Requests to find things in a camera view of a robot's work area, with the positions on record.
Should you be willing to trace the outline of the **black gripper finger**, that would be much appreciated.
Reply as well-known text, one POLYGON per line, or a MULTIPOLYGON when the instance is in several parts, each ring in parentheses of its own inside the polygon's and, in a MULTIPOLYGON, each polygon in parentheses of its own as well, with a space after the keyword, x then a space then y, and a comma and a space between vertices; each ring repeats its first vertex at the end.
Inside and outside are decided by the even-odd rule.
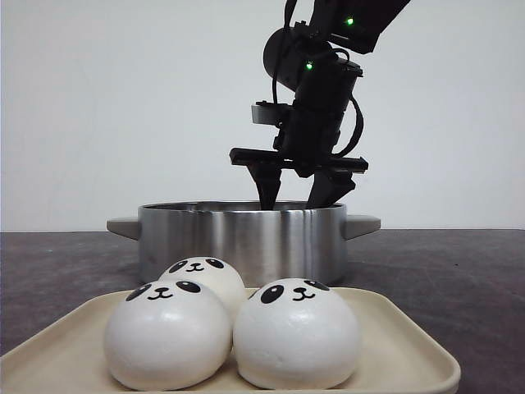
POLYGON ((281 186, 281 169, 263 163, 247 166, 257 189, 261 210, 273 210, 281 186))
POLYGON ((348 170, 324 169, 314 174, 307 208, 327 208, 355 188, 353 173, 348 170))

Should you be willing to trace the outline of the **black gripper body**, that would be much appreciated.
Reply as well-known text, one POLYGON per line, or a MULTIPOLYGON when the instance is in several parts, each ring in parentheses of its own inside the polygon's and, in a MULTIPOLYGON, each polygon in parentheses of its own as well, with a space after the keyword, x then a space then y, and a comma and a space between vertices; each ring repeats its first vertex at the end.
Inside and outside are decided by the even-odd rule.
POLYGON ((278 127, 273 150, 233 148, 231 163, 270 164, 280 169, 293 169, 301 177, 324 169, 365 172, 368 162, 363 158, 342 158, 331 152, 339 126, 338 118, 293 107, 286 121, 278 127))

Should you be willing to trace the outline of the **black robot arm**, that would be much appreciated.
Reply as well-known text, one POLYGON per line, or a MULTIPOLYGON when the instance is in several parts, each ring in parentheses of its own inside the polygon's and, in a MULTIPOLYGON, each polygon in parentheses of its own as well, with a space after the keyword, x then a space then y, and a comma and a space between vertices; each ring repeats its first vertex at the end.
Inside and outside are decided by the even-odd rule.
POLYGON ((280 189, 281 172, 314 178, 307 208, 326 208, 354 189, 352 175, 363 173, 368 163, 348 158, 363 132, 363 114, 357 109, 349 143, 338 153, 333 148, 340 125, 362 76, 350 52, 373 51, 380 34, 398 16, 407 1, 316 1, 310 21, 292 24, 295 8, 288 1, 284 25, 267 41, 263 65, 272 84, 294 91, 292 104, 260 101, 252 106, 256 124, 278 129, 273 149, 233 148, 231 162, 248 168, 263 210, 271 210, 280 189))

